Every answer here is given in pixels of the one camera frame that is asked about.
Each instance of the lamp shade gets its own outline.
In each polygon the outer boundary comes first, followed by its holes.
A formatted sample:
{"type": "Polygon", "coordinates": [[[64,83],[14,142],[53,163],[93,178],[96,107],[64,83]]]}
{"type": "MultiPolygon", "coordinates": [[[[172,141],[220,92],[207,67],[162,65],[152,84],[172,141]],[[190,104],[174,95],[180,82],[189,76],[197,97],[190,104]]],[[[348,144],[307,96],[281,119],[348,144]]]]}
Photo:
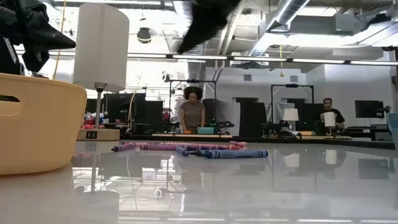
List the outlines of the lamp shade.
{"type": "Polygon", "coordinates": [[[129,19],[105,4],[80,6],[73,83],[95,90],[95,83],[109,91],[126,88],[129,19]]]}
{"type": "Polygon", "coordinates": [[[298,121],[299,112],[297,111],[297,108],[285,108],[284,116],[282,119],[284,121],[298,121]]]}
{"type": "Polygon", "coordinates": [[[323,114],[323,119],[325,122],[325,127],[335,127],[336,126],[336,119],[334,112],[326,112],[323,114]]]}

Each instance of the black frame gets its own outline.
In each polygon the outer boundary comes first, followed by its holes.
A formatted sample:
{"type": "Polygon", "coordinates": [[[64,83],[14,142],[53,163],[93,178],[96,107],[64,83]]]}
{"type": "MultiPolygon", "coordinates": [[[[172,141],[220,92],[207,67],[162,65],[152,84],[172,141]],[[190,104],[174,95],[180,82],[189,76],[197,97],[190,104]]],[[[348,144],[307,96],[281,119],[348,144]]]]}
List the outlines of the black frame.
{"type": "Polygon", "coordinates": [[[271,122],[274,124],[274,87],[275,86],[284,86],[286,88],[298,88],[298,87],[310,87],[311,88],[311,97],[312,97],[312,104],[314,104],[314,95],[313,95],[313,85],[298,85],[298,84],[276,84],[271,85],[271,122]]]}
{"type": "Polygon", "coordinates": [[[216,98],[217,98],[217,82],[208,80],[170,80],[169,85],[169,113],[172,112],[172,83],[173,82],[186,82],[186,83],[213,83],[214,84],[214,111],[213,117],[216,118],[216,98]]]}

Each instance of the white lamp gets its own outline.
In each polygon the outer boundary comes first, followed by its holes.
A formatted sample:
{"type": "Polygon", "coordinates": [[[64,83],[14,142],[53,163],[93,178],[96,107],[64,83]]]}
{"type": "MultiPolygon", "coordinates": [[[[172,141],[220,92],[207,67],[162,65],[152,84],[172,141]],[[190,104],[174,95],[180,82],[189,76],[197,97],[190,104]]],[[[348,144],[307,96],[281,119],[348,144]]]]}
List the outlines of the white lamp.
{"type": "MultiPolygon", "coordinates": [[[[299,112],[297,111],[297,108],[285,108],[282,120],[299,121],[299,112]]],[[[292,130],[292,124],[290,122],[289,122],[289,129],[292,130]]]]}
{"type": "Polygon", "coordinates": [[[114,7],[86,3],[79,8],[78,22],[73,83],[98,92],[95,131],[99,131],[101,93],[126,87],[129,19],[114,7]]]}
{"type": "Polygon", "coordinates": [[[323,114],[323,121],[325,122],[325,127],[329,128],[331,134],[331,128],[336,127],[336,119],[334,112],[326,112],[323,114]]]}

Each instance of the curly hair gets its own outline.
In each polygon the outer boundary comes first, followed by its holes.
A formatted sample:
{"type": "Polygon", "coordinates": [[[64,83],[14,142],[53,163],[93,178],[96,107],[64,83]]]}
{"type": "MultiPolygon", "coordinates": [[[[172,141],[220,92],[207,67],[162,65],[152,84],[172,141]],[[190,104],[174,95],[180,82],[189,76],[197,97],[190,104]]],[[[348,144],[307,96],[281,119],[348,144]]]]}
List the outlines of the curly hair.
{"type": "Polygon", "coordinates": [[[189,94],[194,93],[197,95],[198,100],[203,97],[203,90],[197,86],[188,86],[184,89],[184,98],[189,99],[189,94]]]}

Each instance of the white wall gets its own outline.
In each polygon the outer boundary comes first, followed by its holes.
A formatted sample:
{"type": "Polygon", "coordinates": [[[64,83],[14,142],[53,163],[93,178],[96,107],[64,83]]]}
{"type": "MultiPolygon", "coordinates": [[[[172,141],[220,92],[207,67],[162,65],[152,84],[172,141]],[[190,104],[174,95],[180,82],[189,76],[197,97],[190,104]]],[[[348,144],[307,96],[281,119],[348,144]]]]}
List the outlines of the white wall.
{"type": "MultiPolygon", "coordinates": [[[[206,68],[206,79],[213,78],[214,68],[206,68]]],[[[305,74],[302,74],[299,69],[285,69],[285,77],[280,77],[280,69],[269,71],[268,69],[249,69],[242,70],[240,68],[225,68],[217,83],[217,99],[232,102],[236,97],[251,97],[259,98],[259,102],[271,102],[271,85],[286,84],[290,82],[291,75],[298,75],[297,84],[305,84],[305,74]],[[251,74],[252,81],[244,82],[243,75],[251,74]]],[[[281,101],[282,98],[303,98],[308,97],[308,93],[302,88],[286,88],[274,87],[274,99],[281,101]]],[[[213,98],[214,93],[205,88],[205,97],[213,98]]]]}
{"type": "MultiPolygon", "coordinates": [[[[379,60],[388,60],[387,54],[379,60]]],[[[369,120],[355,117],[355,100],[382,100],[393,106],[390,68],[378,66],[323,65],[308,72],[306,81],[314,85],[315,102],[333,99],[333,107],[340,110],[347,126],[369,126],[369,120]]],[[[372,118],[371,124],[385,124],[385,119],[372,118]]]]}

